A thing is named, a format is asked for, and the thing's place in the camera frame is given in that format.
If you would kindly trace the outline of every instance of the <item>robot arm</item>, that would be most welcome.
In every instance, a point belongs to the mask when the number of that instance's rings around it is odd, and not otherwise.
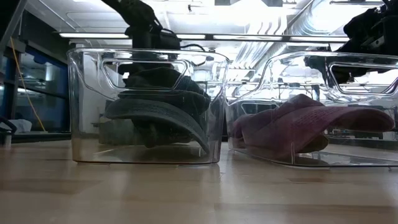
[[[336,52],[398,56],[398,1],[383,1],[385,5],[380,8],[368,9],[366,12],[352,18],[344,26],[344,32],[349,37],[349,41]],[[311,57],[308,57],[306,61],[307,66],[319,71],[325,69],[324,63]],[[355,77],[361,77],[370,71],[384,73],[388,70],[380,68],[332,68],[332,72],[339,84],[352,82]]]
[[[180,40],[171,30],[165,30],[153,8],[140,0],[102,0],[113,8],[129,25],[125,34],[137,49],[180,50]]]

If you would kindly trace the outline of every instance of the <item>yellow cable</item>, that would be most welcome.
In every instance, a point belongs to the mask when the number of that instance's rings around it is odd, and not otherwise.
[[[18,62],[17,54],[15,53],[14,42],[12,41],[12,38],[10,38],[10,40],[11,40],[12,52],[14,53],[14,59],[15,59],[15,62],[17,63],[18,73],[19,73],[19,76],[20,76],[20,78],[21,78],[22,85],[24,86],[25,93],[26,93],[26,96],[27,96],[27,100],[29,101],[29,104],[30,104],[30,107],[31,107],[32,110],[33,110],[33,113],[35,114],[37,120],[39,121],[40,126],[42,127],[43,131],[45,131],[44,125],[43,125],[43,123],[42,123],[42,120],[41,120],[41,119],[39,118],[39,116],[37,115],[36,110],[35,110],[35,107],[33,106],[33,103],[32,103],[31,100],[30,100],[29,94],[27,93],[27,89],[26,89],[26,86],[25,86],[24,77],[22,77],[22,72],[21,72],[21,69],[19,68],[19,62]]]

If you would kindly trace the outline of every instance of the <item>black cable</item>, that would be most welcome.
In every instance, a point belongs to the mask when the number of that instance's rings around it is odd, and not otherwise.
[[[181,46],[181,48],[187,48],[187,47],[199,47],[202,51],[206,52],[206,50],[199,44],[188,44],[185,46]]]
[[[202,63],[199,63],[199,64],[195,64],[195,63],[193,63],[193,62],[191,62],[191,63],[193,64],[193,66],[199,67],[199,66],[204,65],[204,64],[206,63],[206,61],[204,61],[204,62],[202,62]]]

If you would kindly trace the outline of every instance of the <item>clear plastic bin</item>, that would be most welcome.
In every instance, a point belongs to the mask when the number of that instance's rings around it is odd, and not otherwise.
[[[219,161],[226,57],[73,49],[68,58],[74,161]]]
[[[228,101],[229,148],[293,166],[398,166],[397,77],[398,57],[274,57],[254,90]]]

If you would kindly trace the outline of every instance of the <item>pink cloth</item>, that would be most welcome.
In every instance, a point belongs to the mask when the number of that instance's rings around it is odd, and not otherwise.
[[[276,109],[240,117],[231,135],[236,147],[268,159],[281,159],[324,149],[328,139],[323,132],[330,126],[378,133],[390,131],[394,120],[377,109],[325,106],[300,94]]]

